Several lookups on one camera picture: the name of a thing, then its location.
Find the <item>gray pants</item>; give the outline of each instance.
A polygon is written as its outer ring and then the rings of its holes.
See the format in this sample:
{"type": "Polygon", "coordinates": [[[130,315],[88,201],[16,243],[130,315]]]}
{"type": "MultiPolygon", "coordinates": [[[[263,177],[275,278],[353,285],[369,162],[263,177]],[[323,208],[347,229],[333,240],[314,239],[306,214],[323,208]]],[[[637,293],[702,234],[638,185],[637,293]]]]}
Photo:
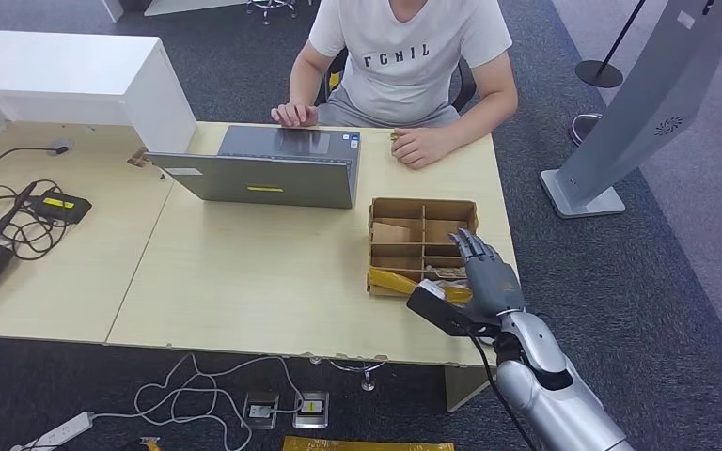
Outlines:
{"type": "Polygon", "coordinates": [[[444,127],[460,117],[452,105],[444,103],[438,109],[414,123],[394,124],[384,122],[358,111],[350,102],[347,91],[341,85],[334,89],[334,92],[328,98],[328,102],[319,105],[317,109],[317,120],[320,125],[336,127],[366,127],[372,129],[444,127]]]}

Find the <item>white desk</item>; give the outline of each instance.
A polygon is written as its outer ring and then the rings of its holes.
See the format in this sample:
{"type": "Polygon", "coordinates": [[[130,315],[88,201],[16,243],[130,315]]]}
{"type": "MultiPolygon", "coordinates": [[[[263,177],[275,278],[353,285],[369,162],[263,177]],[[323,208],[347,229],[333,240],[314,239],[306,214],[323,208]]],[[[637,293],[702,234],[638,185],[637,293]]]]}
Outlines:
{"type": "Polygon", "coordinates": [[[159,38],[0,31],[0,111],[12,121],[130,125],[184,152],[195,117],[159,38]]]}

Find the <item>wire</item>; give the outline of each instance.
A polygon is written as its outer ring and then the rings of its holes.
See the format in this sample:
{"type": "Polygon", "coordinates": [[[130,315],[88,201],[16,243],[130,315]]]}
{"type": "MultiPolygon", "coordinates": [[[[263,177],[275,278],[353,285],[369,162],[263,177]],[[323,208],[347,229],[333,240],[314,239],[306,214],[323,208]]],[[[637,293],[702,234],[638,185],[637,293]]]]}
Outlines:
{"type": "Polygon", "coordinates": [[[491,389],[494,391],[494,395],[497,399],[499,399],[500,404],[502,404],[502,407],[505,408],[505,412],[508,413],[508,416],[510,417],[510,420],[513,422],[513,425],[516,426],[517,429],[519,429],[519,434],[522,435],[522,439],[525,440],[525,443],[527,444],[527,447],[530,448],[530,451],[537,451],[535,444],[530,440],[530,438],[527,436],[527,433],[522,428],[522,424],[519,423],[518,418],[516,418],[516,414],[513,413],[513,410],[510,408],[510,405],[508,404],[508,401],[505,400],[505,397],[502,396],[502,393],[500,393],[499,389],[496,388],[496,384],[494,383],[494,376],[491,373],[491,366],[488,364],[488,358],[485,355],[485,351],[483,350],[483,347],[480,345],[480,342],[478,341],[478,338],[468,329],[464,329],[466,331],[466,334],[469,335],[469,338],[472,340],[472,343],[475,345],[475,348],[478,349],[478,352],[480,353],[480,358],[483,360],[483,366],[485,366],[486,376],[488,377],[489,385],[491,385],[491,389]]]}
{"type": "MultiPolygon", "coordinates": [[[[50,179],[40,179],[35,180],[36,183],[49,183],[52,185],[51,191],[54,193],[59,193],[64,195],[62,192],[62,189],[59,188],[59,185],[50,179]]],[[[9,192],[9,194],[6,195],[0,195],[0,200],[8,200],[11,199],[13,202],[18,197],[18,193],[15,192],[12,188],[8,187],[7,185],[0,185],[0,190],[6,190],[9,192]]],[[[58,224],[54,220],[49,220],[44,217],[41,217],[37,215],[33,210],[31,210],[30,206],[31,203],[37,199],[35,196],[30,197],[27,201],[27,205],[22,205],[18,209],[19,213],[27,214],[32,218],[32,221],[17,225],[14,222],[9,223],[9,227],[13,227],[14,231],[12,233],[8,233],[5,231],[3,236],[0,238],[1,240],[5,240],[8,242],[8,244],[12,248],[12,253],[20,260],[27,260],[27,261],[33,261],[33,260],[39,260],[46,255],[48,255],[49,252],[51,252],[52,249],[54,249],[61,241],[62,238],[65,236],[65,233],[68,231],[68,226],[71,225],[70,222],[66,220],[66,216],[69,214],[67,210],[63,210],[63,218],[61,220],[61,225],[58,224]],[[35,228],[36,226],[39,226],[41,228],[41,232],[34,237],[30,237],[29,230],[32,228],[35,228]],[[55,236],[53,233],[55,229],[60,229],[61,232],[55,236]],[[35,243],[38,241],[47,241],[48,244],[45,247],[39,247],[35,243]],[[21,246],[28,247],[34,255],[32,256],[26,256],[21,255],[19,252],[19,249],[21,246]]]]}
{"type": "Polygon", "coordinates": [[[68,147],[62,146],[59,148],[11,148],[10,150],[7,150],[0,155],[0,160],[9,155],[10,153],[17,152],[18,150],[44,150],[46,152],[56,152],[56,155],[61,155],[68,151],[68,147]]]}
{"type": "Polygon", "coordinates": [[[378,369],[381,366],[385,365],[385,362],[381,362],[379,364],[370,364],[370,365],[363,365],[363,366],[347,366],[347,365],[337,364],[333,360],[328,360],[328,363],[331,364],[336,369],[339,369],[341,371],[348,371],[351,373],[367,373],[367,372],[373,371],[373,370],[378,369]]]}
{"type": "Polygon", "coordinates": [[[295,393],[295,409],[291,410],[279,410],[279,409],[273,409],[272,412],[277,413],[295,413],[299,412],[302,405],[303,405],[303,394],[301,391],[295,386],[294,382],[291,380],[291,375],[289,373],[289,368],[287,367],[286,361],[282,357],[278,356],[268,356],[268,357],[259,357],[253,360],[248,360],[247,362],[241,363],[239,365],[234,366],[233,368],[227,370],[227,371],[221,371],[217,373],[206,373],[200,370],[200,368],[197,366],[197,359],[195,358],[195,355],[193,353],[188,353],[185,356],[183,356],[179,362],[173,366],[173,369],[170,370],[170,372],[167,373],[167,377],[165,378],[165,383],[156,383],[151,382],[147,383],[139,388],[137,390],[136,394],[134,395],[134,410],[136,413],[93,413],[90,416],[91,420],[95,420],[97,418],[142,418],[143,420],[147,421],[148,423],[151,423],[154,426],[164,426],[168,425],[170,423],[190,423],[197,420],[204,420],[204,419],[211,419],[218,423],[220,423],[223,426],[223,447],[226,449],[226,451],[242,451],[245,449],[248,443],[250,443],[250,439],[253,437],[253,431],[250,429],[250,426],[245,423],[243,416],[239,413],[239,409],[236,406],[236,403],[234,402],[233,397],[231,395],[222,389],[217,388],[217,380],[216,378],[221,376],[226,376],[230,373],[233,373],[234,371],[244,368],[245,366],[252,365],[257,362],[261,362],[264,360],[277,360],[281,363],[281,365],[284,368],[284,374],[286,374],[287,381],[289,382],[289,385],[291,386],[292,390],[294,390],[295,393]],[[170,379],[172,378],[173,374],[176,373],[176,370],[179,369],[181,364],[183,364],[188,358],[192,359],[192,365],[195,369],[195,374],[192,375],[180,388],[177,388],[170,393],[168,393],[161,401],[154,404],[149,409],[142,410],[139,407],[139,398],[142,395],[142,393],[150,388],[158,388],[161,390],[166,389],[170,385],[170,379]],[[197,378],[206,378],[212,383],[212,388],[191,388],[188,385],[194,381],[197,378]],[[201,415],[193,415],[193,416],[183,416],[179,417],[176,416],[176,403],[179,400],[179,396],[181,393],[211,393],[212,396],[212,406],[209,408],[209,410],[206,413],[203,413],[201,415]],[[239,419],[240,424],[242,425],[242,428],[247,429],[247,437],[245,437],[244,442],[242,445],[235,449],[231,450],[228,447],[228,425],[226,422],[220,418],[217,415],[214,415],[214,408],[217,404],[217,398],[219,395],[224,395],[228,398],[228,402],[231,404],[231,408],[234,411],[234,414],[239,419]],[[170,404],[170,418],[164,421],[155,421],[148,417],[149,413],[152,413],[159,409],[162,405],[164,405],[168,399],[173,398],[171,404],[170,404]]]}

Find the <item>power strip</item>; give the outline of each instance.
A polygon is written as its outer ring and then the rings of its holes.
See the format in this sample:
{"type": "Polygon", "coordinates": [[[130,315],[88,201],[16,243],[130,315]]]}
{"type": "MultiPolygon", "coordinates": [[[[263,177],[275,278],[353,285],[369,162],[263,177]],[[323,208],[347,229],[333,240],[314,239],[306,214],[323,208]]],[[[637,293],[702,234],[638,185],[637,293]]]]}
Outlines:
{"type": "Polygon", "coordinates": [[[29,442],[26,446],[13,446],[9,451],[52,451],[54,448],[65,444],[67,441],[79,436],[82,432],[90,428],[92,428],[92,420],[90,419],[89,412],[81,412],[36,439],[34,442],[29,442]]]}

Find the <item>black cable on desk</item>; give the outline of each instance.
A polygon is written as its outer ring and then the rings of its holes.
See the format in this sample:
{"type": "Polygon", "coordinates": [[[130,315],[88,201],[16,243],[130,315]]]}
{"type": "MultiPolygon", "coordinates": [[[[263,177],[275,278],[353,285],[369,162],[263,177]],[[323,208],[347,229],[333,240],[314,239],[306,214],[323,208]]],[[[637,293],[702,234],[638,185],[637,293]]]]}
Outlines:
{"type": "Polygon", "coordinates": [[[9,155],[10,153],[17,152],[18,150],[44,150],[46,152],[56,152],[56,155],[61,155],[67,152],[69,149],[70,148],[68,148],[67,146],[61,146],[59,148],[11,148],[10,150],[7,150],[0,155],[0,160],[9,155]]]}
{"type": "MultiPolygon", "coordinates": [[[[55,193],[64,194],[61,188],[59,188],[59,185],[57,185],[56,182],[53,180],[41,179],[37,180],[37,183],[50,183],[52,185],[52,190],[55,193]]],[[[9,194],[0,195],[0,200],[12,199],[14,202],[14,200],[18,197],[18,194],[15,192],[15,190],[6,185],[0,185],[0,189],[9,192],[9,194]]],[[[34,201],[37,198],[34,196],[30,197],[30,199],[31,201],[34,201]]],[[[33,221],[23,225],[9,223],[8,227],[13,227],[14,232],[11,234],[5,232],[4,235],[1,237],[2,240],[6,240],[9,242],[10,246],[12,247],[12,253],[15,255],[16,258],[28,261],[39,260],[48,255],[48,253],[51,252],[51,250],[54,249],[62,241],[65,233],[68,231],[68,226],[71,224],[68,221],[65,221],[64,218],[61,221],[61,224],[58,224],[55,220],[49,220],[37,215],[33,210],[31,210],[31,201],[28,203],[28,205],[21,205],[18,209],[18,212],[29,215],[33,219],[33,221]],[[30,238],[29,232],[27,232],[27,228],[32,226],[40,226],[42,228],[42,232],[38,236],[30,238]],[[55,237],[53,232],[55,229],[59,228],[61,228],[62,231],[58,234],[57,237],[55,237]],[[49,244],[46,247],[38,247],[35,243],[41,240],[48,240],[49,244]],[[27,246],[33,253],[35,253],[35,255],[21,255],[18,252],[21,245],[27,246]]]]}
{"type": "Polygon", "coordinates": [[[527,444],[527,447],[530,448],[530,451],[537,451],[535,444],[530,440],[530,438],[527,436],[527,433],[522,428],[522,424],[519,423],[518,418],[516,418],[516,414],[513,413],[513,410],[510,408],[510,405],[508,404],[508,401],[505,400],[505,397],[502,396],[502,393],[499,392],[499,389],[496,388],[496,384],[494,383],[494,376],[491,372],[491,367],[488,364],[488,358],[485,355],[485,351],[483,350],[483,347],[480,345],[480,342],[478,341],[478,338],[470,331],[466,330],[466,334],[469,335],[469,338],[472,340],[472,343],[475,345],[475,348],[478,349],[478,352],[480,353],[480,358],[483,360],[483,366],[485,366],[486,371],[486,377],[488,377],[489,385],[491,385],[491,389],[494,391],[494,395],[497,399],[499,399],[499,403],[502,404],[502,407],[505,408],[505,411],[508,413],[508,416],[510,417],[510,420],[513,422],[513,425],[516,426],[517,429],[519,429],[519,434],[522,435],[522,439],[525,440],[525,443],[527,444]]]}

